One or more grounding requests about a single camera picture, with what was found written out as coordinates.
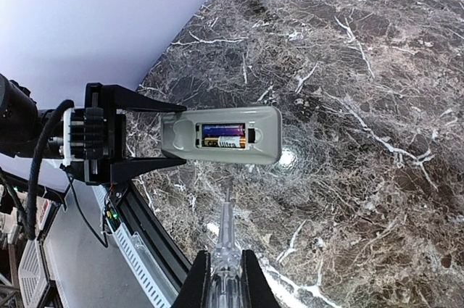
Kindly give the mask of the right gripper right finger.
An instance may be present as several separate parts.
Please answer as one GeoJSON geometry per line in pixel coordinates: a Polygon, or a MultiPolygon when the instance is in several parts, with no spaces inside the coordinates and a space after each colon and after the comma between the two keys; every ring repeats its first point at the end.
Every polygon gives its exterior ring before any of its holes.
{"type": "Polygon", "coordinates": [[[241,297],[243,307],[280,308],[258,259],[252,250],[243,250],[241,255],[241,297]]]}

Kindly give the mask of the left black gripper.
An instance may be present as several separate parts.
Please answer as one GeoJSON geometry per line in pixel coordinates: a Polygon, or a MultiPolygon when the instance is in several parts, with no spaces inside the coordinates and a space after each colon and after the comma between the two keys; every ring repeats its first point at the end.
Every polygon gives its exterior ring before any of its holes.
{"type": "Polygon", "coordinates": [[[117,109],[186,111],[185,106],[151,99],[119,85],[87,84],[84,107],[74,109],[70,117],[71,177],[90,186],[109,185],[186,163],[184,159],[166,157],[124,159],[125,116],[117,109]]]}

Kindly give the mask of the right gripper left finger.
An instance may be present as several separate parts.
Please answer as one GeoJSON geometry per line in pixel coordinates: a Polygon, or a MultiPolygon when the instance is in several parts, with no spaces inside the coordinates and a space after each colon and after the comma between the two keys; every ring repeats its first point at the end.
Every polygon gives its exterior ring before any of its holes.
{"type": "Polygon", "coordinates": [[[210,273],[210,253],[208,251],[199,251],[173,303],[173,308],[207,307],[210,273]]]}

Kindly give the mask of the clear handle screwdriver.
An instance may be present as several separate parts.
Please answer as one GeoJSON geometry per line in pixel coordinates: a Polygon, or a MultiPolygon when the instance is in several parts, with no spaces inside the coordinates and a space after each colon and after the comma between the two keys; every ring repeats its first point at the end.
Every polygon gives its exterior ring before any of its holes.
{"type": "Polygon", "coordinates": [[[241,252],[235,242],[233,202],[229,191],[220,214],[218,241],[211,254],[208,307],[242,307],[241,252]]]}

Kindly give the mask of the gold GP Ultra battery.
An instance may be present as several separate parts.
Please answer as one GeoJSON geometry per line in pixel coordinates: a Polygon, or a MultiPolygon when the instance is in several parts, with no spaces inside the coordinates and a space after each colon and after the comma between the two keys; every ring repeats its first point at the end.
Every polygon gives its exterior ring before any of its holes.
{"type": "Polygon", "coordinates": [[[202,139],[202,147],[245,149],[247,140],[244,136],[218,136],[205,137],[202,139]]]}

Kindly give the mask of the white AC remote control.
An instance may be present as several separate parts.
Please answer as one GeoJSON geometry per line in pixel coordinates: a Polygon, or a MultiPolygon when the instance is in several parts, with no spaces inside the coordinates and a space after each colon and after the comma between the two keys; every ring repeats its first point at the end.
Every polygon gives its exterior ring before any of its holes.
{"type": "Polygon", "coordinates": [[[166,114],[160,119],[160,135],[165,156],[272,165],[282,153],[282,114],[272,106],[166,114]]]}

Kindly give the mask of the AA battery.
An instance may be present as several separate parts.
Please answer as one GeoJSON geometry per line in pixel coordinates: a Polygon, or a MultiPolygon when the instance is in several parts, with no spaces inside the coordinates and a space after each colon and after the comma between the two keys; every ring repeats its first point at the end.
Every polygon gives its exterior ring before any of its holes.
{"type": "Polygon", "coordinates": [[[202,124],[202,136],[245,136],[245,124],[202,124]]]}

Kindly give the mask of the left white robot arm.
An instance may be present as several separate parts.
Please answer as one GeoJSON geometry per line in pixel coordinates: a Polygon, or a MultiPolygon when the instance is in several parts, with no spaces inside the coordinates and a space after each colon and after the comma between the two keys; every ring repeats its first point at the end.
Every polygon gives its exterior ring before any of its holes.
{"type": "Polygon", "coordinates": [[[56,109],[39,110],[27,88],[2,77],[1,153],[31,158],[34,171],[40,159],[59,159],[66,173],[90,186],[124,183],[152,170],[185,164],[172,154],[128,157],[124,112],[181,113],[185,109],[119,85],[89,83],[82,108],[66,100],[56,109]]]}

